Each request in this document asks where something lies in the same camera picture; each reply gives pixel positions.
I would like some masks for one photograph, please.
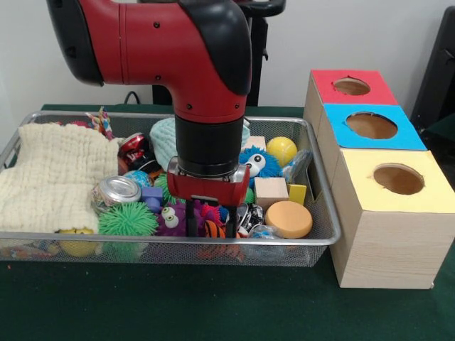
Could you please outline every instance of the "red robot arm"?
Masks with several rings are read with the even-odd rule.
[[[170,90],[178,152],[168,168],[171,194],[242,203],[250,173],[238,156],[252,57],[240,7],[231,0],[48,0],[48,8],[76,78]]]

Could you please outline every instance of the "silver can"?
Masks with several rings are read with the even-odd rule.
[[[112,206],[139,201],[141,195],[141,188],[134,181],[123,176],[111,176],[93,188],[92,207],[100,215]]]

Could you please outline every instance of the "yellow tennis ball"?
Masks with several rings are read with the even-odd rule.
[[[63,234],[93,234],[91,229],[66,229],[60,230],[59,233]],[[83,241],[70,241],[60,240],[60,247],[64,252],[73,257],[86,257],[95,253],[97,242],[83,242]]]
[[[297,154],[297,147],[287,137],[275,137],[267,144],[267,153],[277,158],[281,167],[285,167]]]

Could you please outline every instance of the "green spiky ball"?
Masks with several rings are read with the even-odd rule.
[[[254,204],[256,202],[256,195],[254,190],[248,188],[247,195],[245,196],[245,204]]]
[[[120,236],[149,236],[158,228],[156,216],[143,202],[114,206],[100,216],[100,234]],[[113,261],[134,262],[141,253],[136,242],[105,242],[103,253]]]
[[[143,202],[130,202],[111,207],[100,216],[100,234],[114,236],[149,236],[156,232],[158,222]]]
[[[164,204],[172,204],[175,205],[177,203],[177,198],[173,197],[168,188],[168,176],[167,174],[160,174],[159,177],[154,182],[154,187],[163,188],[163,201]]]

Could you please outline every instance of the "wire mesh basket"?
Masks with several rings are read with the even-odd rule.
[[[116,136],[149,133],[164,114],[111,113]],[[22,124],[81,120],[82,112],[36,112]],[[313,266],[328,245],[340,237],[340,224],[323,169],[313,129],[303,119],[249,117],[253,136],[290,138],[299,149],[311,150],[313,160],[299,169],[296,183],[307,185],[305,207],[313,229],[303,239],[211,239],[187,237],[125,237],[86,234],[0,232],[0,260],[66,261],[144,264],[227,264],[250,266]],[[14,166],[21,141],[16,132],[0,155],[0,172]],[[15,245],[25,245],[16,253]],[[64,250],[53,256],[33,252],[43,247]]]

